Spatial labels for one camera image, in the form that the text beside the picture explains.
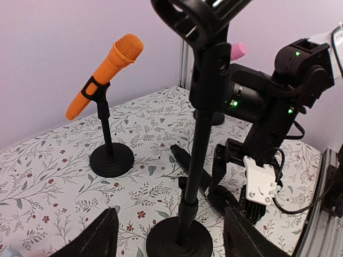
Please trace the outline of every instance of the lavender wall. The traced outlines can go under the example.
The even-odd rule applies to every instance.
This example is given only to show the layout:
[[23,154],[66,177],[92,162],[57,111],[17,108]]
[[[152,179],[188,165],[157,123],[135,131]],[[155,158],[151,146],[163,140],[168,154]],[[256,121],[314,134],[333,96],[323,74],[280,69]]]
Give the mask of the lavender wall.
[[[342,0],[253,0],[231,22],[228,39],[247,45],[248,54],[237,63],[272,74],[275,56],[282,47],[332,31],[339,21],[343,21]],[[306,129],[304,142],[321,151],[327,147],[339,150],[343,143],[342,114],[343,80],[339,79],[307,115],[298,116]]]
[[180,40],[150,1],[0,0],[0,150],[67,123],[69,103],[126,33],[145,50],[112,81],[111,105],[177,85]]

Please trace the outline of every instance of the black microphone holder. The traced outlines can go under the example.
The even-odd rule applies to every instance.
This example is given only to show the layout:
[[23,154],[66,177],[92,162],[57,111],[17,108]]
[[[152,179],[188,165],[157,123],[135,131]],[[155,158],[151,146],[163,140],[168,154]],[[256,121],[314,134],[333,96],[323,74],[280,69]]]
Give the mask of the black microphone holder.
[[[86,90],[93,83],[98,89],[93,95],[88,95]],[[103,137],[105,144],[98,147],[90,157],[90,165],[95,174],[105,177],[114,178],[128,172],[135,161],[132,150],[122,143],[112,143],[111,132],[108,118],[110,117],[106,92],[110,83],[106,85],[99,84],[92,76],[81,93],[89,100],[96,102],[98,108],[98,118],[101,120]]]

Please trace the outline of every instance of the floral tablecloth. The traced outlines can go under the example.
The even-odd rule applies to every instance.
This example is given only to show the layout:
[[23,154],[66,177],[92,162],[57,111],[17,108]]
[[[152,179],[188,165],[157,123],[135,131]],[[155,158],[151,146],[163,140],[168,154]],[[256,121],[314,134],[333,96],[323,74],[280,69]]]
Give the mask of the floral tablecloth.
[[[135,164],[118,178],[102,178],[89,167],[89,156],[103,144],[97,115],[46,132],[0,153],[0,252],[15,248],[23,256],[50,255],[68,244],[104,209],[119,210],[117,256],[146,256],[151,227],[176,216],[180,201],[177,177],[184,172],[169,147],[191,150],[195,121],[188,91],[175,87],[111,108],[113,141],[128,145]],[[214,127],[206,165],[211,171],[215,145],[228,137],[243,141],[250,124],[226,117]],[[284,188],[279,202],[287,209],[306,206],[316,182],[319,151],[300,141],[285,141]],[[244,169],[228,165],[223,180],[236,197],[244,184]],[[223,218],[199,194],[197,220],[210,231],[213,256],[225,256]],[[292,253],[306,213],[285,215],[275,206],[256,228],[271,242]]]

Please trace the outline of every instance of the white bracket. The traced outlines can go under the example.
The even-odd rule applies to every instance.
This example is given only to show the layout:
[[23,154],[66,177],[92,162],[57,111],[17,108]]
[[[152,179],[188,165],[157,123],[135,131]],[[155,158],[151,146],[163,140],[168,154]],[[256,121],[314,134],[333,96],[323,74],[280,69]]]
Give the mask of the white bracket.
[[272,198],[281,189],[275,182],[274,167],[269,164],[257,166],[255,160],[248,156],[243,158],[243,162],[247,169],[246,199],[261,205],[271,205]]

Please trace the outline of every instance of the stand pole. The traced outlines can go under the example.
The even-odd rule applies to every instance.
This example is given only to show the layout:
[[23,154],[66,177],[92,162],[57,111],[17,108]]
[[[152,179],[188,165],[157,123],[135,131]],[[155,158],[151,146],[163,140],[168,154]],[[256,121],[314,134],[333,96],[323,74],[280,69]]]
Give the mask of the stand pole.
[[113,146],[112,146],[111,132],[109,128],[108,119],[105,119],[105,120],[102,119],[101,125],[102,125],[103,137],[105,139],[107,155],[109,158],[114,157],[114,151],[113,151]]
[[109,127],[108,118],[110,117],[108,102],[106,95],[104,94],[97,102],[98,118],[101,120],[103,138],[105,140],[106,152],[108,157],[114,157],[114,151],[112,146],[111,130]]
[[[193,206],[197,203],[197,194],[202,178],[208,141],[210,139],[213,114],[214,113],[212,112],[197,110],[194,143],[188,172],[187,187],[184,195],[184,204],[187,206]],[[182,204],[179,205],[179,226],[176,236],[176,244],[179,246],[186,244],[191,224],[196,215],[195,213],[195,215],[190,215],[188,217],[187,214],[180,211],[181,209]]]

